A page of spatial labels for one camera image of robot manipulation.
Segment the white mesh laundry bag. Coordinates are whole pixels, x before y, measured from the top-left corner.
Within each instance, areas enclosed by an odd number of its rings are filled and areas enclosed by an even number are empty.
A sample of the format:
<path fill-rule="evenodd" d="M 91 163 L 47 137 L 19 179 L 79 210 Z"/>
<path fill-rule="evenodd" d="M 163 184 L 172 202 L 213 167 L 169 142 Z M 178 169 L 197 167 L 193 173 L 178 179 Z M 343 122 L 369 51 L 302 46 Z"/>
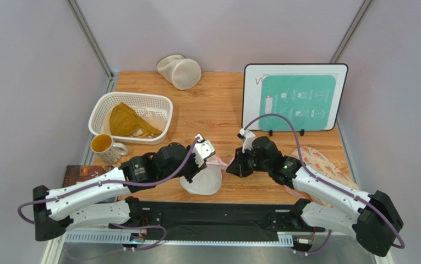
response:
<path fill-rule="evenodd" d="M 227 167 L 228 164 L 218 156 L 212 156 L 207 159 L 206 168 L 193 177 L 192 183 L 181 177 L 180 185 L 190 194 L 213 195 L 220 190 L 223 173 Z"/>

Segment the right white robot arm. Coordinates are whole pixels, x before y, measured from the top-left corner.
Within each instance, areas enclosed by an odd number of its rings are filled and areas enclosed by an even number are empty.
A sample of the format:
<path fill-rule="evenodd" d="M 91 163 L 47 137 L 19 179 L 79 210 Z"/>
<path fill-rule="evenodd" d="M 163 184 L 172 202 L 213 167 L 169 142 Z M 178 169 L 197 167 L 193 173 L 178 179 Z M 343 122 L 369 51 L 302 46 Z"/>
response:
<path fill-rule="evenodd" d="M 367 251 L 385 257 L 395 245 L 403 220 L 388 194 L 370 194 L 350 188 L 317 172 L 298 158 L 284 156 L 267 136 L 238 134 L 243 145 L 236 149 L 226 172 L 248 177 L 265 172 L 280 185 L 311 194 L 327 202 L 323 206 L 299 199 L 291 210 L 296 220 L 356 238 Z"/>

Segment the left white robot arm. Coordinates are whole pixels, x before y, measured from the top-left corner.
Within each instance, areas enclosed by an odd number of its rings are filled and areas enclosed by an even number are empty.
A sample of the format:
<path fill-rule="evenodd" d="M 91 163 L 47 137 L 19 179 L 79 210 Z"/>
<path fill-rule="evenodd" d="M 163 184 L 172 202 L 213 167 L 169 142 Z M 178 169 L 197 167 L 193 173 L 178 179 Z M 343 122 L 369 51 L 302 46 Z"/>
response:
<path fill-rule="evenodd" d="M 187 147 L 173 142 L 80 184 L 60 189 L 37 186 L 32 191 L 35 240 L 51 240 L 86 224 L 126 223 L 133 218 L 131 207 L 100 209 L 100 202 L 151 189 L 173 178 L 183 177 L 192 183 L 214 154 L 209 141 Z"/>

